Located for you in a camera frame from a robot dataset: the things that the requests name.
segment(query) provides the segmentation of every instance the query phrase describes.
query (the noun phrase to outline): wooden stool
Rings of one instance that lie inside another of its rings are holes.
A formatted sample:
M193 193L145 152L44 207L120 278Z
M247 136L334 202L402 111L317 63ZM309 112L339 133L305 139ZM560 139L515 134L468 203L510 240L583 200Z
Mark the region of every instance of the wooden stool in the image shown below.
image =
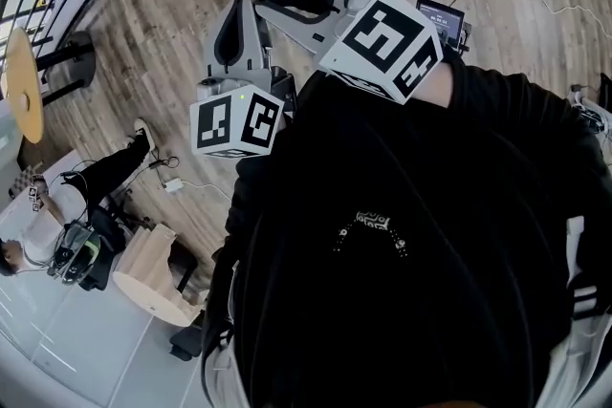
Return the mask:
M73 82L43 99L38 72L63 61L70 63L68 71ZM2 83L6 83L15 121L27 140L38 143L44 132L43 105L76 89L88 87L96 72L96 55L89 34L75 32L64 48L34 58L28 34L22 28L15 28L9 36L6 64L6 77L3 76Z
M143 310L172 325L188 327L202 310L204 301L192 305L174 287L168 259L171 253L177 255L173 249L175 239L176 233L164 225L155 226L153 231L139 228L121 256L113 280ZM178 254L186 257L184 250ZM194 270L194 266L187 266L181 290Z

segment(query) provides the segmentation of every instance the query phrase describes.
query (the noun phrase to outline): white cable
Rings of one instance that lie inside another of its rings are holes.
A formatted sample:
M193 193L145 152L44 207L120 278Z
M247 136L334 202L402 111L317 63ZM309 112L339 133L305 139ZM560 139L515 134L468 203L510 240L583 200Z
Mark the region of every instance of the white cable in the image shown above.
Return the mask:
M603 34L605 35L605 37L607 37L608 39L612 39L612 36L610 34L608 34L605 31L605 28L603 27L603 24L601 23L600 19L598 19L598 17L590 10L590 9L585 9L583 6L565 6L562 9L559 9L558 11L553 11L550 6L546 3L545 0L542 0L542 2L544 3L544 5L546 6L546 9L548 9L548 12L551 14L560 14L564 11L573 11L575 9L580 9L583 12L588 12L590 13L593 18L598 22L598 24L600 25L601 30L603 31Z
M223 194L223 196L231 203L231 198L230 196L228 196L225 192L223 192L219 187L217 187L214 183L204 183L202 185L197 185L195 183L191 183L189 181L181 181L182 183L186 183L187 185L191 185L192 187L195 187L196 189L204 189L205 187L214 187L215 189L217 189L221 194Z

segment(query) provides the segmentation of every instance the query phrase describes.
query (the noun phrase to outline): black pants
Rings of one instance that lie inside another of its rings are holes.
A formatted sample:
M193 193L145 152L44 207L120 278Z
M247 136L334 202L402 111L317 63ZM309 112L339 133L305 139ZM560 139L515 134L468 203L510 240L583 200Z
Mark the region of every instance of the black pants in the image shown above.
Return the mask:
M147 137L138 134L125 150L88 166L80 175L66 179L66 183L80 191L91 210L141 166L148 152Z

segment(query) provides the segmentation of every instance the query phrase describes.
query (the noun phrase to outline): small display screen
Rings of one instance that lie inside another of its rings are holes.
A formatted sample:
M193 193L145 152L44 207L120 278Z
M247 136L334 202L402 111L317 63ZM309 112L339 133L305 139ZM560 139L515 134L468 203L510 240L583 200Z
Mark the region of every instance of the small display screen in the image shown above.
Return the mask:
M430 0L419 0L417 9L435 25L438 33L446 32L449 45L457 48L463 27L462 12Z

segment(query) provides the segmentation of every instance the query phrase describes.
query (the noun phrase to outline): wooden table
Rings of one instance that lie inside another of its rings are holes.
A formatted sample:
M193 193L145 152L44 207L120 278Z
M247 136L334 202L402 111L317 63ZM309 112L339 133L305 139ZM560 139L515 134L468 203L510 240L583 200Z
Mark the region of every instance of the wooden table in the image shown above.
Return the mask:
M201 302L191 304L174 287L168 267L176 233L164 225L153 231L140 228L121 256L113 280L145 311L172 325L188 327L200 314Z
M19 130L32 143L42 140L42 95L30 38L22 28L12 30L7 45L7 92Z

